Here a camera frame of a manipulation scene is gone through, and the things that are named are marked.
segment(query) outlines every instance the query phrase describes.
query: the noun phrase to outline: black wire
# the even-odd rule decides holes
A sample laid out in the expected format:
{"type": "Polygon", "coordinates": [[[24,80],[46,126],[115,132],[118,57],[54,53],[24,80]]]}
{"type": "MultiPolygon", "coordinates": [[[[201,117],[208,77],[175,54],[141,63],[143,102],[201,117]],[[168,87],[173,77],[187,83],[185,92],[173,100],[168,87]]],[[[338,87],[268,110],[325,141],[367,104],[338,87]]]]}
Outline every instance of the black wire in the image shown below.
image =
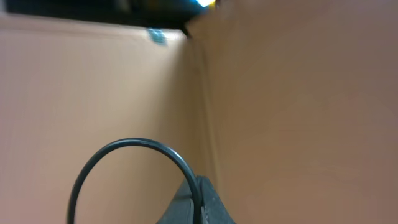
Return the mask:
{"type": "Polygon", "coordinates": [[[153,141],[150,139],[144,138],[127,138],[120,139],[109,143],[100,149],[93,157],[86,163],[83,169],[80,171],[79,176],[76,179],[75,185],[73,186],[72,192],[69,198],[68,205],[68,213],[67,213],[67,224],[75,224],[75,210],[77,198],[79,196],[79,192],[81,186],[83,185],[88,173],[92,170],[95,164],[102,159],[105,155],[112,152],[115,149],[119,149],[121,147],[126,146],[143,146],[151,149],[155,149],[158,152],[161,152],[163,155],[167,156],[169,159],[173,160],[174,163],[180,168],[183,172],[185,178],[187,179],[188,185],[191,189],[192,200],[193,200],[193,223],[199,224],[201,221],[201,205],[202,205],[202,196],[199,189],[199,185],[196,181],[196,176],[193,173],[190,166],[182,159],[180,155],[178,155],[173,149],[163,145],[160,142],[153,141]]]}

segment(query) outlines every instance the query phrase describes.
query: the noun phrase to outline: cardboard wall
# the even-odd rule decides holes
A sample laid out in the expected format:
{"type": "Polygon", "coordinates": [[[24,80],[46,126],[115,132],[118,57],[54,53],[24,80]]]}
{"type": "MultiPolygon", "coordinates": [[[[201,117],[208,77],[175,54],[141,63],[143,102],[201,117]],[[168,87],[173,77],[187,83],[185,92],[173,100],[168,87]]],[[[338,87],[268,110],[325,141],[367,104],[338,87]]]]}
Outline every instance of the cardboard wall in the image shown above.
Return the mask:
{"type": "Polygon", "coordinates": [[[236,0],[191,24],[238,223],[398,222],[397,11],[236,0]]]}
{"type": "MultiPolygon", "coordinates": [[[[161,141],[203,173],[187,40],[165,36],[159,45],[140,28],[0,18],[0,223],[65,223],[79,171],[121,138],[161,141]]],[[[158,152],[114,151],[86,179],[76,223],[155,223],[182,180],[158,152]]]]}

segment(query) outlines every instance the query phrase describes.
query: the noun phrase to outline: light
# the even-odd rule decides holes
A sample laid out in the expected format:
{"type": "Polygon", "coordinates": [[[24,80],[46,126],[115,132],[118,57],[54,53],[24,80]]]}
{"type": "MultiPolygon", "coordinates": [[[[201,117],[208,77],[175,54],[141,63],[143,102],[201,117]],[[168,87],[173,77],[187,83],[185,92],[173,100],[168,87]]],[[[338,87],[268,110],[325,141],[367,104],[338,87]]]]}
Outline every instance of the light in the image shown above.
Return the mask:
{"type": "Polygon", "coordinates": [[[210,4],[213,4],[216,0],[197,0],[197,2],[199,3],[199,5],[201,5],[202,7],[207,7],[210,4]]]}

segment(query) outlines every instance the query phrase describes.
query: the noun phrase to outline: black cable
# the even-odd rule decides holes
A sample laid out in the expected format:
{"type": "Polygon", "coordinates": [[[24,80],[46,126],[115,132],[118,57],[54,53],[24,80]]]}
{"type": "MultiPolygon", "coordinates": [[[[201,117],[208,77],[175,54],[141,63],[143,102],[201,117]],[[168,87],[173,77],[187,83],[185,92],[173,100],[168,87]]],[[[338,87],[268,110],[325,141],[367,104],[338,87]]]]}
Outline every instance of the black cable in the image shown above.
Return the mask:
{"type": "Polygon", "coordinates": [[[80,171],[79,176],[76,179],[75,185],[72,188],[72,192],[69,198],[68,205],[68,213],[67,213],[67,224],[75,224],[75,210],[77,198],[79,196],[79,192],[81,186],[83,185],[88,173],[92,170],[95,164],[100,161],[105,155],[112,152],[115,149],[119,149],[121,147],[126,146],[143,146],[151,149],[155,149],[158,152],[161,152],[163,155],[167,156],[169,159],[173,160],[174,163],[180,168],[183,172],[185,178],[187,179],[188,185],[191,189],[192,200],[193,200],[193,223],[200,224],[201,222],[201,205],[202,205],[202,196],[199,189],[199,185],[196,181],[196,176],[193,173],[190,166],[182,159],[180,155],[178,155],[173,149],[163,145],[160,142],[153,141],[150,139],[144,138],[127,138],[120,139],[109,143],[100,149],[93,157],[86,163],[83,169],[80,171]]]}

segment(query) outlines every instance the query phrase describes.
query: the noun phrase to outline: black plastic object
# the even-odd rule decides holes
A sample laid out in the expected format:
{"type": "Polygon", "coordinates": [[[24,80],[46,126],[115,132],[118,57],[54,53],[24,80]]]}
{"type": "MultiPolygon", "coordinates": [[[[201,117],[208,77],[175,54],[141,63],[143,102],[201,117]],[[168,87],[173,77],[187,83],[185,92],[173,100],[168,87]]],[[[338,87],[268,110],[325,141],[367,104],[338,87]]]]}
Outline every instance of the black plastic object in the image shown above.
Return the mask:
{"type": "Polygon", "coordinates": [[[115,142],[112,142],[104,146],[96,154],[94,154],[93,157],[91,157],[91,159],[86,163],[86,165],[80,171],[80,174],[77,177],[75,185],[73,186],[72,192],[70,194],[68,213],[67,213],[67,224],[75,224],[75,210],[76,210],[77,198],[79,196],[81,186],[83,185],[88,173],[92,170],[95,164],[105,155],[107,155],[108,153],[110,153],[115,149],[119,149],[121,147],[126,147],[126,146],[143,146],[155,149],[156,151],[161,152],[163,155],[167,156],[174,163],[176,163],[176,165],[178,165],[180,170],[183,172],[187,184],[189,186],[188,189],[190,190],[191,193],[189,201],[192,202],[192,206],[190,207],[191,211],[193,211],[193,215],[191,215],[192,222],[194,224],[200,224],[203,223],[203,221],[206,221],[205,219],[202,219],[203,215],[201,214],[203,200],[199,184],[197,182],[195,174],[193,173],[189,165],[184,161],[184,159],[182,159],[182,157],[178,155],[173,149],[163,145],[160,142],[144,138],[127,138],[127,139],[117,140],[115,142]]]}
{"type": "MultiPolygon", "coordinates": [[[[202,224],[235,224],[207,177],[198,176],[203,197],[202,224]]],[[[184,180],[166,212],[157,224],[188,224],[193,222],[193,201],[188,182],[184,180]]]]}

